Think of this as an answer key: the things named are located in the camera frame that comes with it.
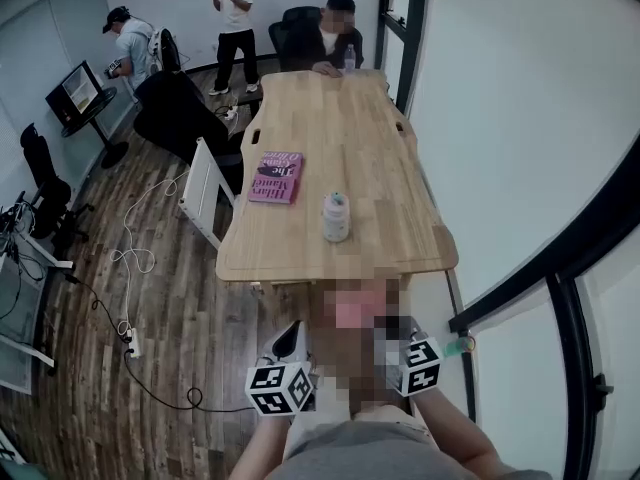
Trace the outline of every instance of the gray shirt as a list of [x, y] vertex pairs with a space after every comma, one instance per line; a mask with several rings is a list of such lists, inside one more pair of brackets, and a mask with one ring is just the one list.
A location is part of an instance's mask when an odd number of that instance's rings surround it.
[[135, 18], [128, 19], [116, 39], [118, 60], [126, 57], [131, 59], [133, 73], [129, 75], [129, 83], [135, 91], [149, 76], [149, 39], [153, 34], [153, 27]]
[[[269, 480], [476, 480], [421, 434], [393, 423], [350, 421], [293, 451]], [[551, 480], [547, 473], [519, 471], [501, 480]]]

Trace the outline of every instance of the black jacket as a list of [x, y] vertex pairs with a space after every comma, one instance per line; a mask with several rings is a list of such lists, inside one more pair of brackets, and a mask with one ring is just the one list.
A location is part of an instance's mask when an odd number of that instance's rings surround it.
[[360, 68], [362, 57], [362, 34], [353, 29], [349, 34], [340, 34], [336, 49], [327, 55], [320, 33], [318, 20], [298, 21], [287, 34], [284, 43], [283, 68], [285, 71], [304, 71], [311, 69], [316, 62], [329, 61], [337, 69], [344, 68], [344, 54], [352, 44], [356, 50], [356, 67]]

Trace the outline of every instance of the round black table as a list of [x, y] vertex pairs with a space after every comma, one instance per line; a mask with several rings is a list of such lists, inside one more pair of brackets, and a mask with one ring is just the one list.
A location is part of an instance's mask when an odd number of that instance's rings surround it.
[[129, 149], [128, 142], [119, 142], [117, 144], [112, 144], [109, 140], [104, 136], [102, 130], [98, 126], [96, 122], [96, 117], [98, 114], [102, 112], [106, 106], [113, 101], [113, 98], [116, 97], [116, 93], [118, 90], [115, 87], [107, 87], [104, 91], [102, 91], [102, 95], [98, 96], [95, 100], [91, 102], [89, 107], [81, 114], [80, 118], [69, 123], [62, 130], [63, 137], [70, 137], [77, 131], [84, 128], [88, 123], [91, 123], [94, 130], [97, 132], [98, 136], [102, 140], [104, 144], [104, 149], [107, 154], [102, 159], [102, 168], [109, 169], [116, 165], [124, 155], [127, 154], [127, 150]]

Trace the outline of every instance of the wooden table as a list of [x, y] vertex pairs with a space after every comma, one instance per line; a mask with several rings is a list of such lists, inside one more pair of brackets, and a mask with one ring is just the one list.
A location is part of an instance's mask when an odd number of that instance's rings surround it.
[[[262, 79], [264, 102], [242, 145], [243, 192], [216, 266], [225, 281], [371, 279], [454, 268], [458, 254], [429, 196], [416, 137], [387, 96], [384, 75], [332, 79], [312, 72]], [[291, 206], [251, 203], [264, 151], [304, 154]], [[326, 194], [351, 204], [351, 233], [322, 231]]]

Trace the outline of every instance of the purple book cover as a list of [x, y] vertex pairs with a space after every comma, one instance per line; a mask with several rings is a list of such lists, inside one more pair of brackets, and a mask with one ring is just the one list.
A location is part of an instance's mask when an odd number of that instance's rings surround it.
[[249, 191], [249, 201], [291, 204], [302, 172], [302, 153], [266, 151]]

